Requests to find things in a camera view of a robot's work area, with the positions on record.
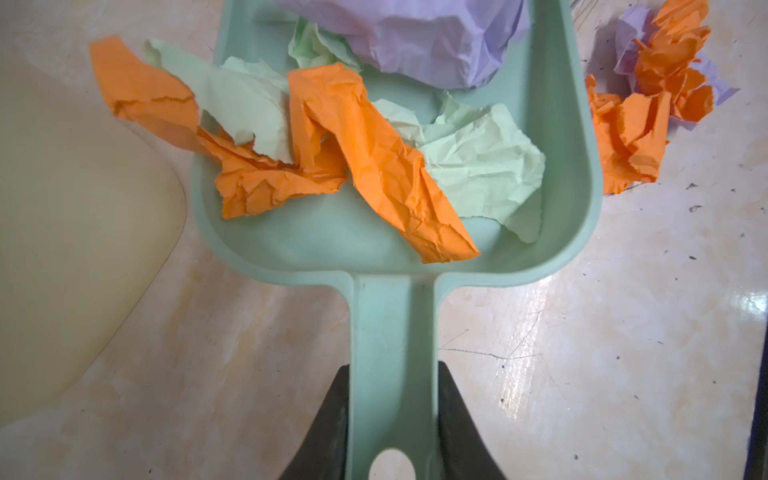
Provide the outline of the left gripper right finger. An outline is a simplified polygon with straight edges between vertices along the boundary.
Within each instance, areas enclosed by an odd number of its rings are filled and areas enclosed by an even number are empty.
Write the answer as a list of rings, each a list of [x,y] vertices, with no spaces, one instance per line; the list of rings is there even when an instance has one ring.
[[[443,361],[438,362],[438,431],[443,479],[506,479],[483,442]]]

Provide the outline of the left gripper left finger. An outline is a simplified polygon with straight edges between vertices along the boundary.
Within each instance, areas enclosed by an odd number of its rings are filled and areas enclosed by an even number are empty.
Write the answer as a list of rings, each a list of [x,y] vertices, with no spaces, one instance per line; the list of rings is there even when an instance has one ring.
[[[349,366],[340,367],[280,480],[343,480],[349,416]]]

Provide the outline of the orange green paper scrap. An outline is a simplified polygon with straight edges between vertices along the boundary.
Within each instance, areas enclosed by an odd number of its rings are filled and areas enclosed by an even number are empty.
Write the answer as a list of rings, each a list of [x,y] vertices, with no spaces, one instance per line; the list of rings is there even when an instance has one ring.
[[[225,219],[273,210],[287,200],[333,194],[351,179],[368,205],[396,228],[423,263],[469,260],[480,252],[448,198],[428,174],[422,153],[407,145],[368,100],[362,78],[342,66],[288,76],[295,167],[280,164],[255,140],[254,153],[200,127],[199,97],[181,80],[142,62],[116,36],[90,46],[112,113],[181,149],[221,166],[216,187]]]

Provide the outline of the green plastic dustpan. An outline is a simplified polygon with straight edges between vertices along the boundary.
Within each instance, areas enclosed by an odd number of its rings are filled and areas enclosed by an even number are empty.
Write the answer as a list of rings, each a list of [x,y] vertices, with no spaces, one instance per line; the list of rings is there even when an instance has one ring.
[[[570,5],[529,4],[532,27],[503,68],[463,103],[506,104],[544,152],[538,239],[525,244],[486,219],[466,221],[477,259],[422,263],[351,185],[226,220],[216,163],[197,156],[188,196],[215,254],[251,278],[325,285],[350,307],[349,416],[344,479],[365,479],[383,451],[402,452],[419,479],[443,479],[438,431],[440,305],[462,286],[510,287],[545,278],[572,260],[597,224],[602,172]]]

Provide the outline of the orange purple paper pile front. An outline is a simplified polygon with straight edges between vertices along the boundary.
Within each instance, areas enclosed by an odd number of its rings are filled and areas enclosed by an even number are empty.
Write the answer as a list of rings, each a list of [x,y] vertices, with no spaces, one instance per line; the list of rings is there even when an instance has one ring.
[[[706,0],[675,0],[657,11],[635,4],[619,18],[614,71],[630,95],[599,93],[594,76],[585,80],[604,194],[657,181],[670,126],[692,130],[737,93],[702,52],[708,14]]]

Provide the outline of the cream trash bin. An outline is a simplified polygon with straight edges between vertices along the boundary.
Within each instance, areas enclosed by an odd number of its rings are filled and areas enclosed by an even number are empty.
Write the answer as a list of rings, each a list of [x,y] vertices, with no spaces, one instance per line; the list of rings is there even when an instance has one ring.
[[[66,391],[175,247],[169,164],[99,106],[1,57],[1,421]]]

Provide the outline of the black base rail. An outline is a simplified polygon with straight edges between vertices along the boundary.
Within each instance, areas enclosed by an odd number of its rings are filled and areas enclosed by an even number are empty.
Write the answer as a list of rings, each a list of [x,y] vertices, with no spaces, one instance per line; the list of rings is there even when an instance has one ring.
[[[767,356],[767,338],[764,338],[744,480],[767,478]]]

